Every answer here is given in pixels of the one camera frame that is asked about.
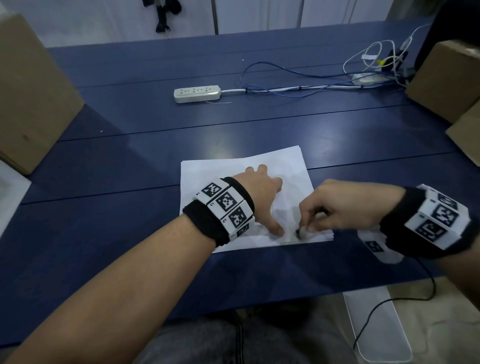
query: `table surface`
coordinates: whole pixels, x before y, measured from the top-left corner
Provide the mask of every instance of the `table surface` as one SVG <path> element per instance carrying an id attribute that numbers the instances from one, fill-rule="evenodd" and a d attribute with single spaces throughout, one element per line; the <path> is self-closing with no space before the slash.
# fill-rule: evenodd
<path id="1" fill-rule="evenodd" d="M 32 186 L 0 240 L 0 346 L 21 342 L 91 277 L 178 215 L 182 160 L 299 145 L 314 186 L 326 178 L 425 183 L 479 212 L 478 169 L 445 136 L 447 122 L 403 90 L 327 90 L 296 100 L 239 95 L 219 105 L 178 105 L 172 96 L 180 87 L 238 88 L 240 73 L 256 61 L 339 73 L 373 41 L 401 44 L 424 23 L 51 49 L 86 105 L 30 176 Z M 416 33 L 408 62 L 426 33 Z M 246 79 L 312 83 L 267 66 Z M 214 254 L 170 317 L 423 278 L 417 264 L 380 263 L 352 231 L 336 232 L 332 242 Z"/>

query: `brown cardboard box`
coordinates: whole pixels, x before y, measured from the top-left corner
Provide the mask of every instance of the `brown cardboard box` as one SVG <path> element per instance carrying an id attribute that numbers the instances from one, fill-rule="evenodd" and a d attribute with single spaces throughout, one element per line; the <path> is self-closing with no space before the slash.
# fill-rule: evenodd
<path id="1" fill-rule="evenodd" d="M 480 167 L 480 100 L 446 131 L 473 163 Z"/>
<path id="2" fill-rule="evenodd" d="M 0 158 L 30 174 L 84 101 L 21 15 L 0 16 L 0 52 Z"/>
<path id="3" fill-rule="evenodd" d="M 453 124 L 480 97 L 480 49 L 458 40 L 437 43 L 405 93 Z"/>

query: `stack of paper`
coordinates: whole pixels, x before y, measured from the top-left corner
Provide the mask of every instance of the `stack of paper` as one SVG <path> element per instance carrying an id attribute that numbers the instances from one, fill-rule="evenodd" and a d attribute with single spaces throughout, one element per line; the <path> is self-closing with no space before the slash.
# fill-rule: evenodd
<path id="1" fill-rule="evenodd" d="M 333 240 L 331 230 L 310 234 L 306 240 L 301 241 L 295 236 L 300 221 L 299 203 L 313 192 L 299 146 L 247 158 L 184 160 L 181 163 L 180 214 L 192 201 L 192 196 L 213 178 L 234 176 L 244 172 L 249 166 L 257 170 L 259 164 L 268 167 L 270 177 L 281 177 L 283 180 L 282 190 L 277 193 L 272 204 L 272 216 L 285 229 L 285 235 L 276 237 L 262 225 L 255 223 L 255 228 L 246 233 L 247 235 L 216 248 L 215 252 Z"/>

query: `black cable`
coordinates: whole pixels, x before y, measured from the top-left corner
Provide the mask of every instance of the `black cable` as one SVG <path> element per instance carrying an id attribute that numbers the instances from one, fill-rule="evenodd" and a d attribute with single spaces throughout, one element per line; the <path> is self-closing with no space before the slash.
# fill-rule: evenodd
<path id="1" fill-rule="evenodd" d="M 435 279 L 433 279 L 433 275 L 432 273 L 428 270 L 428 268 L 418 259 L 418 258 L 414 258 L 422 267 L 423 269 L 425 270 L 425 272 L 427 272 L 429 278 L 432 280 L 432 293 L 429 297 L 427 298 L 410 298 L 410 297 L 397 297 L 397 298 L 389 298 L 388 300 L 384 300 L 384 301 L 381 301 L 379 304 L 377 304 L 369 313 L 368 315 L 368 318 L 367 318 L 367 321 L 365 322 L 365 324 L 363 325 L 363 327 L 361 328 L 358 336 L 355 338 L 355 341 L 353 342 L 353 347 L 352 349 L 355 351 L 355 347 L 357 346 L 357 342 L 358 340 L 360 339 L 360 336 L 362 335 L 362 332 L 365 330 L 365 328 L 367 327 L 368 325 L 368 322 L 370 321 L 370 317 L 372 316 L 372 314 L 374 313 L 374 311 L 380 307 L 382 304 L 386 303 L 386 302 L 392 302 L 392 301 L 400 301 L 400 300 L 405 300 L 405 301 L 431 301 L 435 295 L 437 294 L 437 284 L 435 283 Z"/>

